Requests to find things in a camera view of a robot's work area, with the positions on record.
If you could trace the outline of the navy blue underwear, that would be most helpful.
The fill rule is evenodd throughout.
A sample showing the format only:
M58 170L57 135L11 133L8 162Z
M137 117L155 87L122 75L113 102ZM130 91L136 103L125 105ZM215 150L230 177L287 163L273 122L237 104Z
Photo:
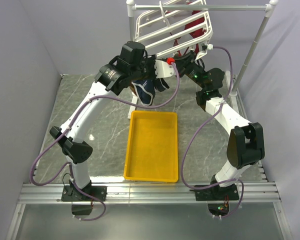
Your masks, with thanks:
M163 92L170 87L163 78L155 78L135 80L132 82L132 88L141 104L148 107L153 104L156 92Z

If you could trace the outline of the white clip drying hanger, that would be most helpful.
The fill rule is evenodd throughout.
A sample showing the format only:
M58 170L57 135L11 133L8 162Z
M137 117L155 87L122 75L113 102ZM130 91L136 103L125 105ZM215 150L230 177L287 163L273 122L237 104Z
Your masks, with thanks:
M202 45L211 44L213 27L208 10L166 9L169 5L202 7L205 0L168 0L158 9L141 12L134 24L133 40L145 45L158 59L196 55Z

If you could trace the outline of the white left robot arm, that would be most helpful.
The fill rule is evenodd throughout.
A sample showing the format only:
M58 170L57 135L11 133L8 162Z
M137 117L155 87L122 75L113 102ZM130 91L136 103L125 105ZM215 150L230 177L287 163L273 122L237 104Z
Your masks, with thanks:
M64 197L87 201L93 195L88 173L88 159L93 148L84 138L107 104L128 88L132 81L155 76L154 65L155 57L148 56L142 43L128 41L122 46L120 55L100 68L86 97L69 119L60 127L50 129L50 135L57 140L70 167L71 179Z

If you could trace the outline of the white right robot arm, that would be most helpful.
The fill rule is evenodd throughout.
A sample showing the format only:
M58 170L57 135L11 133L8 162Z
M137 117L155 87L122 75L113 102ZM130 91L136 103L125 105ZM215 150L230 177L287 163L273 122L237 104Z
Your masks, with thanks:
M204 65L196 63L192 51L175 57L175 63L180 76L187 76L201 88L195 94L197 105L217 120L229 136L226 163L212 176L209 185L190 186L190 191L196 201L239 200L235 182L265 157L263 127L243 118L222 97L219 90L223 87L224 71L219 68L206 71Z

